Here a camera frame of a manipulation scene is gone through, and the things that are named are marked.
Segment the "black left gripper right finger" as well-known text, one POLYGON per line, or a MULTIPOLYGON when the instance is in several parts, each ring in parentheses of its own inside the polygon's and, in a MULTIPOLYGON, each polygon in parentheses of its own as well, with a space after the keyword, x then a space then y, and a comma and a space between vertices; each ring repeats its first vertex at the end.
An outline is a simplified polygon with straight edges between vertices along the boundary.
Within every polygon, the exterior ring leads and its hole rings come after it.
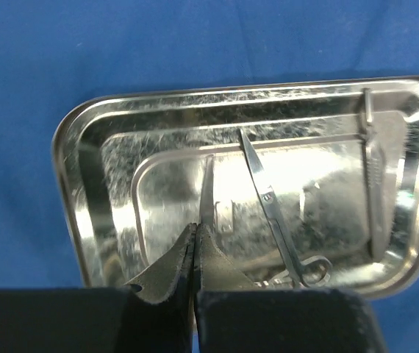
POLYGON ((194 308, 202 352, 387 352, 371 306, 347 290, 261 289, 196 230, 194 308))

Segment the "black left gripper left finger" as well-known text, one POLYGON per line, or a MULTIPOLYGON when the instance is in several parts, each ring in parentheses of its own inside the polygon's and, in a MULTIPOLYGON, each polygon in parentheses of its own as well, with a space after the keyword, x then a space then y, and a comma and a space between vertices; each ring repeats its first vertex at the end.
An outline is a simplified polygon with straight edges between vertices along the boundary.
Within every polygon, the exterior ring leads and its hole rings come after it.
POLYGON ((0 289, 0 352, 191 352, 196 230, 121 287, 0 289))

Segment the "steel curved scissors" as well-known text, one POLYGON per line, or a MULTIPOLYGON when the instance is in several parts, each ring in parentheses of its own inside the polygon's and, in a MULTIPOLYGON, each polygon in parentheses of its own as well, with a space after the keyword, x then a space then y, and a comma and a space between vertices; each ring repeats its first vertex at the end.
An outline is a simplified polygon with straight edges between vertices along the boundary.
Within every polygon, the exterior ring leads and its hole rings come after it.
POLYGON ((251 175, 254 188, 257 192, 259 203, 265 214, 272 235, 276 241, 279 253, 293 281, 295 288, 313 288, 326 285, 330 280, 332 263, 322 255, 311 256, 301 260, 296 251, 293 237, 284 222, 280 203, 268 178, 258 154, 243 130, 239 131, 241 148, 243 150, 246 164, 251 175), (316 282, 309 282, 304 278, 304 273, 311 265, 318 267, 320 278, 316 282))

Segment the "steel instrument tray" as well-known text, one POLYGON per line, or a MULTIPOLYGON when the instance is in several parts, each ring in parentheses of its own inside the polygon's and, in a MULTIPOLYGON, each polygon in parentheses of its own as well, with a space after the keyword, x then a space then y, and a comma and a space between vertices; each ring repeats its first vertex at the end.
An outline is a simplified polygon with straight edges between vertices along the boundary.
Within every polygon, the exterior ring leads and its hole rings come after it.
POLYGON ((198 220, 210 154, 218 248, 256 284, 287 284, 240 130, 299 258, 331 261, 328 286, 381 298, 419 277, 419 76, 406 76, 108 96, 72 109, 52 154, 87 286, 124 284, 198 220), (379 263, 369 249, 359 131, 365 88, 386 158, 390 239, 379 263))

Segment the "blue surgical cloth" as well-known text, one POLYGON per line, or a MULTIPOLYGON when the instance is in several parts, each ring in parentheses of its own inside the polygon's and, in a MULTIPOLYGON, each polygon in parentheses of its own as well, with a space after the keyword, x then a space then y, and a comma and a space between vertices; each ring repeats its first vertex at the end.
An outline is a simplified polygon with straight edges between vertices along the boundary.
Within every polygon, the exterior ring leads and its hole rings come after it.
POLYGON ((419 74, 419 1, 0 1, 0 285, 75 285, 51 138, 132 90, 419 74))

